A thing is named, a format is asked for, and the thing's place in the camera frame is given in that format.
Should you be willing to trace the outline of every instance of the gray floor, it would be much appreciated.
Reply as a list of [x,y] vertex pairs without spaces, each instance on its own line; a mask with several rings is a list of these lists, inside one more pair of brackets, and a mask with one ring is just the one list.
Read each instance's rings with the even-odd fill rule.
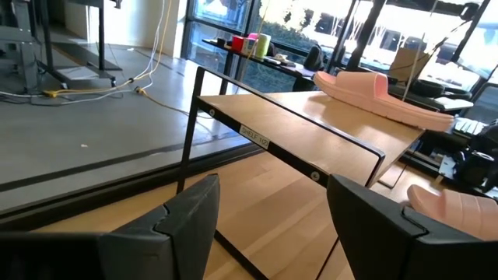
[[[54,40],[70,39],[70,36],[60,32],[54,35]],[[96,46],[88,48],[96,52]],[[150,55],[150,50],[107,46],[107,60],[124,69],[123,72],[112,72],[118,84],[139,74],[149,61],[147,55]],[[54,52],[54,58],[56,65],[74,65],[57,52]],[[164,103],[188,111],[197,65],[165,56],[161,62],[165,66],[160,65],[153,74],[154,84],[148,93]],[[12,92],[22,85],[18,77],[12,75],[3,75],[0,79],[0,90],[3,91]],[[203,94],[217,94],[220,81],[212,76],[206,80]],[[127,89],[148,83],[144,79]],[[78,86],[108,87],[109,81],[84,82]],[[58,82],[45,75],[43,87],[58,89]],[[175,150],[137,159],[133,163],[4,191],[0,195],[0,213],[19,205],[37,203],[50,196],[178,162],[178,149],[184,141],[187,116],[158,106],[132,91],[122,96],[120,99],[106,98],[63,107],[0,103],[0,184],[152,149],[176,147]],[[203,145],[193,151],[194,156],[247,143],[214,120],[198,118],[198,123],[195,141]],[[224,139],[216,140],[213,135],[221,135]]]

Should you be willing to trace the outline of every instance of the black metal frame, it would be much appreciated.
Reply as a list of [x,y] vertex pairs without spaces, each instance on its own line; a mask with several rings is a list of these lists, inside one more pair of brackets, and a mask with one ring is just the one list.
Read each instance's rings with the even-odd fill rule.
[[[274,100],[272,98],[269,98],[265,96],[263,93],[258,92],[256,89],[252,89],[249,86],[244,85],[241,82],[238,82],[237,80],[234,80],[230,77],[227,77],[225,75],[218,74],[214,71],[210,71],[206,68],[199,67],[197,69],[197,74],[195,76],[195,84],[194,84],[194,92],[192,94],[192,101],[191,101],[191,107],[189,111],[189,116],[188,116],[188,125],[187,125],[187,132],[185,135],[185,142],[184,142],[184,149],[183,149],[183,154],[181,158],[181,169],[180,169],[180,176],[178,177],[178,184],[177,184],[177,194],[182,192],[185,186],[185,180],[188,177],[188,166],[190,163],[190,151],[191,151],[191,145],[192,145],[192,139],[194,136],[194,130],[195,130],[195,125],[196,125],[196,118],[199,110],[203,110],[209,115],[211,115],[214,119],[217,121],[220,121],[224,125],[228,126],[229,128],[233,129],[236,132],[240,131],[241,124],[239,121],[236,121],[233,119],[231,116],[223,113],[221,110],[217,109],[213,105],[203,101],[201,98],[201,91],[202,91],[202,83],[204,81],[204,75],[205,73],[208,72],[212,75],[215,75],[222,80],[226,80],[227,82],[230,82],[234,84],[235,86],[240,87],[241,89],[247,90],[249,93],[254,94],[255,96],[258,96],[259,98],[262,98],[263,100],[268,101],[269,103],[272,103],[276,105],[277,107],[282,108],[283,110],[286,110],[298,117],[303,118],[305,121],[310,122],[310,125],[316,125],[320,128],[323,128],[324,130],[331,132],[334,135],[337,135],[340,138],[345,139],[348,142],[351,142],[352,144],[355,144],[359,146],[360,148],[365,149],[368,152],[373,153],[375,156],[377,156],[378,160],[368,178],[366,181],[366,187],[369,187],[375,179],[375,175],[377,174],[377,171],[381,167],[382,162],[384,161],[385,154],[373,147],[370,144],[364,143],[360,141],[357,138],[352,137],[351,135],[346,134],[343,131],[338,130],[337,128],[334,128],[320,120],[317,120],[313,117],[310,117],[306,114],[296,112],[294,110],[290,110],[289,108],[285,107],[282,105],[279,101]],[[279,146],[278,144],[274,142],[268,142],[268,146],[264,147],[262,146],[267,152],[270,154],[276,156],[277,158],[281,159],[283,162],[286,164],[290,165],[292,168],[300,171],[302,174],[305,176],[309,177],[311,180],[319,183],[322,187],[327,187],[328,185],[328,178],[329,174],[320,169],[317,166],[314,166],[299,157],[293,155],[291,152],[285,150],[283,147]],[[258,270],[239,250],[236,249],[234,245],[232,245],[229,240],[227,240],[222,233],[220,233],[218,230],[216,230],[216,235],[215,235],[216,240],[218,240],[222,246],[228,250],[228,252],[234,257],[253,277],[256,279],[267,279],[265,275]]]
[[[208,20],[204,19],[199,19],[194,16],[194,1],[189,1],[188,6],[187,6],[187,17],[185,18],[185,25],[184,25],[184,40],[188,39],[190,40],[190,33],[191,33],[191,24],[192,23],[201,23],[203,25],[216,28],[217,30],[221,30],[223,32],[231,33],[233,35],[237,36],[248,36],[249,33],[251,32],[251,24],[252,21],[254,20],[253,13],[254,13],[254,7],[260,2],[260,0],[251,0],[250,6],[249,6],[249,11],[247,12],[247,22],[244,27],[244,31],[240,31],[234,28],[226,27],[226,26],[221,26],[219,24],[210,22]],[[289,51],[294,54],[298,54],[300,56],[306,57],[308,55],[307,51],[292,47],[288,44],[282,44],[279,42],[272,42],[277,48],[284,50],[284,51]],[[183,44],[181,47],[181,57],[186,58],[188,54],[188,44]]]
[[[48,3],[47,0],[40,0],[40,17],[41,25],[44,30],[44,44],[45,53],[47,57],[47,64],[42,61],[38,61],[38,65],[52,77],[57,79],[61,83],[62,88],[68,88],[71,79],[68,79],[63,74],[61,74],[58,69],[64,69],[67,67],[55,67],[54,66],[54,56],[52,54],[52,39],[50,35],[49,27],[49,15],[48,15]],[[99,62],[98,65],[94,65],[91,62],[86,63],[86,67],[98,75],[99,79],[109,79],[110,85],[112,87],[116,86],[116,77],[106,72],[105,69],[105,28],[104,28],[104,10],[103,7],[97,7],[99,9]]]
[[363,28],[359,32],[358,40],[356,41],[356,49],[351,53],[348,64],[345,67],[346,71],[356,71],[358,65],[361,62],[361,57],[365,51],[365,47],[368,45],[368,40],[375,29],[375,24],[377,19],[381,15],[381,10],[384,7],[387,0],[373,0],[373,6],[368,14],[368,17],[363,24]]
[[470,39],[470,36],[474,32],[475,28],[477,27],[477,23],[479,23],[479,20],[481,20],[482,14],[488,7],[488,4],[491,0],[483,0],[481,6],[479,7],[479,10],[477,10],[477,13],[474,16],[474,19],[472,20],[470,27],[468,28],[467,32],[465,33],[464,38],[461,40],[460,44],[458,45],[457,49],[453,53],[453,57],[451,57],[451,61],[454,63],[458,62],[458,59],[460,58],[460,54],[463,51],[465,45],[468,42],[468,39]]
[[[259,146],[248,143],[205,156],[191,159],[187,175],[194,176],[237,160],[255,156],[263,152]],[[122,199],[130,198],[146,191],[174,183],[178,179],[180,164],[174,163],[149,170],[130,177],[112,180],[82,191],[50,198],[11,212],[0,214],[0,230],[27,231],[71,218],[95,208]]]
[[[294,78],[302,78],[302,79],[310,79],[310,77],[303,77],[301,74],[297,74],[296,72],[294,71],[291,71],[291,70],[288,70],[286,68],[283,68],[279,65],[274,65],[272,63],[269,63],[269,62],[265,62],[264,60],[261,60],[260,58],[256,58],[254,56],[251,56],[250,58],[245,55],[245,54],[242,54],[238,51],[232,51],[232,50],[227,50],[225,47],[220,47],[218,44],[214,43],[214,42],[210,42],[206,39],[202,39],[202,42],[205,43],[205,44],[208,44],[208,45],[211,45],[213,47],[217,47],[223,51],[226,51],[226,59],[225,59],[225,65],[223,67],[223,74],[225,76],[231,76],[231,73],[232,73],[232,62],[233,62],[233,59],[235,57],[235,55],[241,59],[249,59],[251,61],[254,61],[256,63],[259,63],[259,64],[262,64],[268,68],[271,68],[273,70],[276,70],[278,72],[281,72],[281,73],[284,73],[284,74],[287,74],[287,75],[290,75]],[[235,72],[235,79],[237,81],[240,81],[241,77],[240,77],[240,74],[241,74],[241,67],[243,66],[244,64],[243,63],[239,63],[238,66],[237,66],[237,70]],[[222,80],[221,81],[221,87],[219,89],[219,95],[224,95],[226,94],[226,88],[228,86],[228,82],[226,80]]]
[[347,37],[347,34],[349,30],[351,29],[352,26],[352,15],[356,13],[356,10],[358,9],[360,0],[352,0],[351,1],[351,6],[349,7],[348,15],[344,18],[344,26],[341,29],[341,33],[339,34],[339,37],[337,39],[337,44],[334,47],[334,52],[332,53],[332,57],[328,61],[327,64],[327,72],[330,73],[332,70],[332,67],[342,67],[345,66],[342,63],[342,58],[344,57],[345,54],[345,39]]
[[[475,91],[475,94],[472,95],[472,102],[475,103],[477,100],[479,100],[479,98],[481,97],[482,93],[489,87],[494,87],[494,88],[498,88],[498,84],[496,83],[493,83],[493,82],[484,82],[485,80],[483,79],[483,84],[480,85],[479,87],[476,88],[476,91]],[[462,117],[465,117],[465,115],[472,109],[472,107],[470,108],[466,108],[464,110],[461,111],[460,115]]]

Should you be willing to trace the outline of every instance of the yellow cable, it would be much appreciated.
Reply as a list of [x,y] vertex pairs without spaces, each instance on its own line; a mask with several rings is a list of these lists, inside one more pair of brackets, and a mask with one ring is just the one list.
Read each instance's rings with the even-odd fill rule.
[[[163,37],[161,38],[161,46],[160,46],[160,50],[159,50],[159,58],[157,60],[158,62],[157,62],[156,66],[155,66],[155,68],[153,70],[151,70],[149,73],[146,73],[144,75],[140,75],[136,79],[133,79],[133,82],[134,81],[138,81],[140,79],[143,79],[147,75],[153,74],[155,72],[155,70],[157,70],[157,68],[158,68],[158,66],[159,66],[159,64],[161,62],[161,54],[163,53],[164,38],[166,36],[166,30],[167,30],[167,27],[168,27],[168,20],[170,18],[170,10],[171,10],[171,2],[172,2],[172,0],[169,0],[169,1],[170,2],[168,4],[167,15],[166,15],[166,22],[164,23],[164,28],[163,28]],[[106,92],[110,92],[110,91],[114,91],[114,90],[120,89],[123,86],[126,86],[126,85],[128,85],[130,83],[132,83],[132,81],[128,80],[128,81],[122,83],[119,86],[115,86],[115,87],[111,87],[111,88],[107,88],[107,89],[60,89],[60,90],[44,90],[44,93],[47,94],[49,97],[53,97],[53,98],[57,97],[57,95],[60,94],[60,93],[106,93]]]
[[[142,89],[142,88],[139,88],[137,87],[135,89],[135,91],[144,96],[144,97],[147,97],[149,100],[153,101],[154,103],[156,103],[157,105],[160,105],[161,107],[165,107],[165,108],[168,108],[168,109],[171,109],[171,110],[174,110],[176,112],[179,112],[179,113],[182,113],[184,115],[189,115],[189,113],[187,111],[184,111],[184,110],[181,110],[181,109],[178,109],[178,108],[175,108],[175,107],[172,107],[172,106],[169,106],[169,105],[166,105],[165,103],[162,103],[160,101],[158,101],[157,99],[155,99],[154,97],[150,96],[145,89]],[[201,117],[201,118],[205,118],[205,119],[212,119],[212,117],[204,117],[204,116],[200,116],[198,115],[198,117]]]

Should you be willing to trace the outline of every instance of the red cup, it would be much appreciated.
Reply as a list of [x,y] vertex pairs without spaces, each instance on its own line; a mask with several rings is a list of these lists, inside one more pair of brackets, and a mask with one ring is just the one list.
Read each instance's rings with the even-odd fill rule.
[[242,46],[244,45],[244,39],[240,36],[232,37],[232,51],[242,51]]

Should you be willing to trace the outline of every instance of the glass wall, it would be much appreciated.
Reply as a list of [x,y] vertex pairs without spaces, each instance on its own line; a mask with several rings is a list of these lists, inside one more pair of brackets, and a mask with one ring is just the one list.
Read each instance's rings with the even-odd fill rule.
[[330,58],[350,6],[350,0],[261,0],[251,32],[264,17],[261,32],[272,40],[303,51],[319,44]]
[[[460,0],[452,2],[462,4]],[[344,33],[342,63],[347,65],[373,7],[372,1],[356,2],[347,24],[345,18],[352,4],[353,0],[191,0],[190,32],[186,32],[189,38],[185,40],[188,46],[184,55],[200,65],[222,72],[226,52],[203,44],[202,39],[220,37],[230,40],[234,34],[261,31],[272,37],[279,53],[302,63],[316,44],[330,58],[339,35]],[[430,56],[426,67],[419,73],[421,79],[470,90],[479,76],[451,62],[470,23],[464,23],[458,16],[436,12],[430,15],[415,8],[383,7],[359,66],[388,74],[399,50],[416,51],[420,46]],[[240,74],[241,66],[235,64],[233,68]],[[243,82],[262,92],[289,90],[295,80],[254,62],[247,64],[245,74]]]
[[498,85],[485,84],[479,98],[465,117],[485,124],[498,119]]
[[[303,64],[305,57],[288,51],[279,50],[280,54],[287,55],[291,61]],[[268,68],[264,65],[249,61],[242,82],[263,93],[292,92],[295,78]]]
[[206,26],[202,23],[190,23],[191,31],[188,40],[187,58],[199,65],[223,73],[225,67],[226,51],[202,42],[202,39],[223,38],[229,40],[231,33]]
[[395,59],[403,59],[406,61],[406,67],[411,68],[415,53],[420,47],[422,54],[430,58],[424,61],[420,57],[418,61],[426,62],[420,72],[420,79],[470,90],[479,80],[479,76],[451,62],[469,26],[470,23],[464,22],[458,16],[440,13],[431,15],[416,9],[386,5],[377,19],[360,66],[389,74]]
[[195,0],[194,17],[216,25],[242,30],[250,0]]

